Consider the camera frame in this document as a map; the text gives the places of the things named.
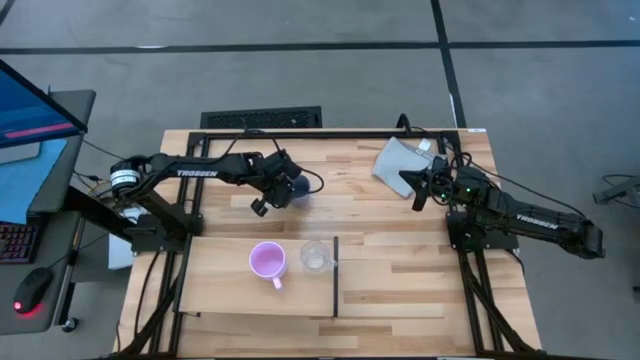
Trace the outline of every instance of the computer mouse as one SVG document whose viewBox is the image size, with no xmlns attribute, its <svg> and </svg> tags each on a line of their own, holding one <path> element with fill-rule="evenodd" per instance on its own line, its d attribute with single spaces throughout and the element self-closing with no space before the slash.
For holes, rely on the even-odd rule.
<svg viewBox="0 0 640 360">
<path fill-rule="evenodd" d="M 13 309 L 19 314 L 26 314 L 42 301 L 47 288 L 53 279 L 49 268 L 37 268 L 27 275 L 13 298 Z"/>
</svg>

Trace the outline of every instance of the mug handle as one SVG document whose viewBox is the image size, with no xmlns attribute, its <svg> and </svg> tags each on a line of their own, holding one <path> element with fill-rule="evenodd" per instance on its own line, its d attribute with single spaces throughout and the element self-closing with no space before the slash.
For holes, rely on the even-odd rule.
<svg viewBox="0 0 640 360">
<path fill-rule="evenodd" d="M 279 277 L 275 277 L 273 279 L 271 279 L 273 281 L 273 286 L 276 287 L 276 290 L 281 291 L 282 290 L 282 281 L 280 280 Z"/>
</svg>

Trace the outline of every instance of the gray cloth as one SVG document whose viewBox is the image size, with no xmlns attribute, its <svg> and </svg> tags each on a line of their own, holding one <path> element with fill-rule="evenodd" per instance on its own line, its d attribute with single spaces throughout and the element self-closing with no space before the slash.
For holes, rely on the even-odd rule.
<svg viewBox="0 0 640 360">
<path fill-rule="evenodd" d="M 400 177 L 398 172 L 400 170 L 422 170 L 431 165 L 435 156 L 392 137 L 378 155 L 378 159 L 373 165 L 372 174 L 400 196 L 408 198 L 413 194 L 413 189 Z"/>
</svg>

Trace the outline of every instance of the chair wheel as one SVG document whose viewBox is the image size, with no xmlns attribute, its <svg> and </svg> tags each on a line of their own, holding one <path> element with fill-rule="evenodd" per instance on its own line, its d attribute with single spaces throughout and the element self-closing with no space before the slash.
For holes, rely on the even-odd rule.
<svg viewBox="0 0 640 360">
<path fill-rule="evenodd" d="M 76 318 L 69 318 L 64 323 L 64 325 L 62 325 L 62 331 L 65 333 L 70 333 L 78 327 L 79 323 L 80 323 L 80 320 Z"/>
</svg>

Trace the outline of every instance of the keyboard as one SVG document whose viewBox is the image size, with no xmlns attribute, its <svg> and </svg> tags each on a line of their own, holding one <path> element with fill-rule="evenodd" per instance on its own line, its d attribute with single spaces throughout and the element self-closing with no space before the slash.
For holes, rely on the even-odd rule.
<svg viewBox="0 0 640 360">
<path fill-rule="evenodd" d="M 27 225 L 0 221 L 0 264 L 31 264 L 40 242 L 42 218 L 27 219 Z"/>
<path fill-rule="evenodd" d="M 204 112 L 201 129 L 321 128 L 320 106 Z"/>
</svg>

